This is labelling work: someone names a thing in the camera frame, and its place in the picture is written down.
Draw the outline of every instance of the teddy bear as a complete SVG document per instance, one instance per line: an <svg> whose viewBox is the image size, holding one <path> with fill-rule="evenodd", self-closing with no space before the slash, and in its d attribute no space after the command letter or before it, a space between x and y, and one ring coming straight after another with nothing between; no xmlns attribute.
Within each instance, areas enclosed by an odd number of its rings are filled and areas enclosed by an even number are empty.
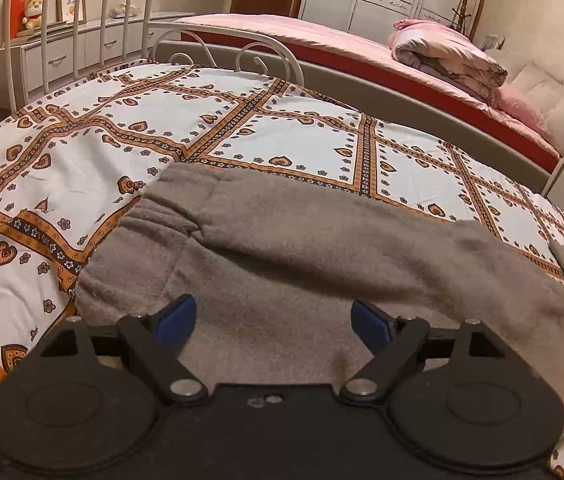
<svg viewBox="0 0 564 480"><path fill-rule="evenodd" d="M22 23L24 23L28 30L42 26L42 5L43 0L24 1L24 18L22 18Z"/></svg>

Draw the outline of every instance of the drawer handle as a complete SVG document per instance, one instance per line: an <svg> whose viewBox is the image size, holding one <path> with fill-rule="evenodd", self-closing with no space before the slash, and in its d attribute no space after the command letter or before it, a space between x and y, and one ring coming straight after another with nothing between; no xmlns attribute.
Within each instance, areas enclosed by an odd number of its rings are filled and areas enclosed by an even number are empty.
<svg viewBox="0 0 564 480"><path fill-rule="evenodd" d="M55 63L59 63L60 61L64 61L66 59L67 55L64 54L62 57L58 57L57 59L52 59L51 61L49 61L49 65L53 65Z"/></svg>

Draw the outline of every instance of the white metal headboard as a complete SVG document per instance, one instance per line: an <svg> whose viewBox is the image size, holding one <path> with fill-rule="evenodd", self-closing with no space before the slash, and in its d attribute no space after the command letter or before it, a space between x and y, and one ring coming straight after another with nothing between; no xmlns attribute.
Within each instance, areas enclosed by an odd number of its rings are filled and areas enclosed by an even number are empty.
<svg viewBox="0 0 564 480"><path fill-rule="evenodd" d="M42 10L42 34L41 34L41 54L42 54L42 84L44 88L44 93L48 94L50 91L49 80L48 80L48 58L47 58L47 44L48 44L48 9L49 5L46 4L48 0L44 0L44 6ZM75 0L75 8L79 9L81 5L81 0ZM155 52L160 41L163 41L166 37L174 32L186 32L196 41L198 41L202 46L207 55L209 63L211 66L217 67L217 63L213 56L211 55L208 47L203 40L196 34L196 32L209 32L212 34L222 34L224 36L236 36L239 38L246 38L252 40L243 49L241 49L236 57L235 70L236 72L241 71L241 58L243 54L255 47L255 46L265 46L277 53L282 59L284 67L286 70L286 79L293 83L303 85L304 78L302 69L297 61L297 58L293 53L286 48L282 43L268 36L262 34L254 34L252 32L246 32L241 30L233 30L229 28L222 27L208 27L202 25L187 25L185 23L172 23L172 22L151 22L151 7L153 5L153 0L146 0L144 7L144 19L142 27L142 57L147 58L149 54L148 41L149 41L149 28L164 28L165 32L158 38L153 49L151 50L151 58L155 60ZM126 0L126 13L124 15L124 32L123 32L123 46L122 46L122 59L126 60L128 58L128 29L129 29L129 18L130 18L130 7L131 0ZM100 68L105 67L105 30L106 30L106 19L107 19L107 9L108 0L102 0L102 16L100 25ZM13 68L11 60L11 32L10 32L10 16L11 16L11 0L4 0L4 53L5 53L5 69L6 69L6 79L9 91L9 103L11 105L11 111L17 111L17 106L15 103L15 87L13 82ZM79 33L80 23L79 20L73 20L73 79L78 80L80 77L78 75L78 33ZM169 60L174 62L178 57L183 57L187 62L193 64L193 60L187 56L187 54L175 54ZM262 69L264 74L268 74L267 66L262 62L261 58L258 56L254 57L255 63Z"/></svg>

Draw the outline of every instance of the gray fleece blanket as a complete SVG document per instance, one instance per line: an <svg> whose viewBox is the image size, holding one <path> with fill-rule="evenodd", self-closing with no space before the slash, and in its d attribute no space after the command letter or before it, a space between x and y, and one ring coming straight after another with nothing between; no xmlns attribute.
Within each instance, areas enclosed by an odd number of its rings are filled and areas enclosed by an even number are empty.
<svg viewBox="0 0 564 480"><path fill-rule="evenodd" d="M181 361L209 386L332 383L371 357L351 301L455 328L484 320L564 401L564 285L477 222L443 222L256 171L174 164L95 250L91 323L198 300Z"/></svg>

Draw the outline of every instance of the pink pillow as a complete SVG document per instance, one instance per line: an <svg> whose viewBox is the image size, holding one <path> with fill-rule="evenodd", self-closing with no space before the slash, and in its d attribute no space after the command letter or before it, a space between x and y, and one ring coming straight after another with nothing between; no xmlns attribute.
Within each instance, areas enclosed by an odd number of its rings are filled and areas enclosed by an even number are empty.
<svg viewBox="0 0 564 480"><path fill-rule="evenodd" d="M495 88L494 94L497 108L539 133L543 139L548 138L546 119L522 92L504 83L500 88Z"/></svg>

